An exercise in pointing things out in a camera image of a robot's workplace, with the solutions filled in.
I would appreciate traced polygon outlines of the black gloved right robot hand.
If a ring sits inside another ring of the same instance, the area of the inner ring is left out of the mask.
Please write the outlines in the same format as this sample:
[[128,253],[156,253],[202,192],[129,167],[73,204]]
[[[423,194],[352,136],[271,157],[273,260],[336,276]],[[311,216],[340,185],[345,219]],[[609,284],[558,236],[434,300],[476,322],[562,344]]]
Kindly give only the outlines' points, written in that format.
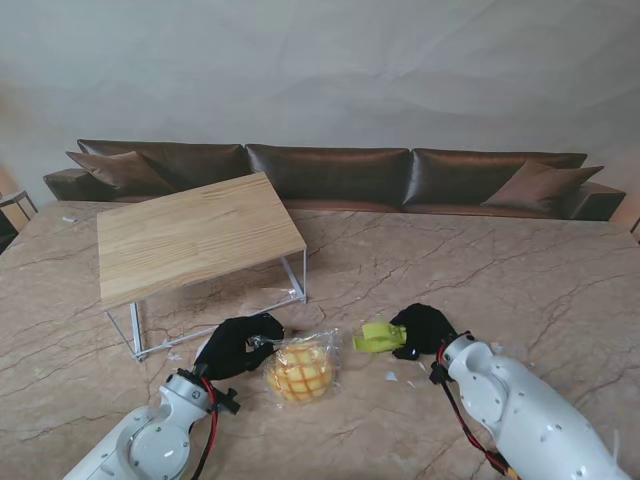
[[400,360],[415,361],[421,355],[436,355],[443,344],[458,336],[440,310],[420,303],[401,310],[391,324],[406,330],[404,345],[393,351],[393,356]]

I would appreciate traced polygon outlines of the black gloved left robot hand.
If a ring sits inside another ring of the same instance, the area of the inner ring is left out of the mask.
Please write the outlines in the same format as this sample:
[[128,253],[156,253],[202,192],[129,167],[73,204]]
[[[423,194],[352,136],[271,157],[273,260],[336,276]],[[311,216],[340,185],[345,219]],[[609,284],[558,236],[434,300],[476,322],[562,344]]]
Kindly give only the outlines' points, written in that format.
[[193,373],[209,381],[256,370],[284,339],[284,327],[269,313],[226,319],[194,362]]

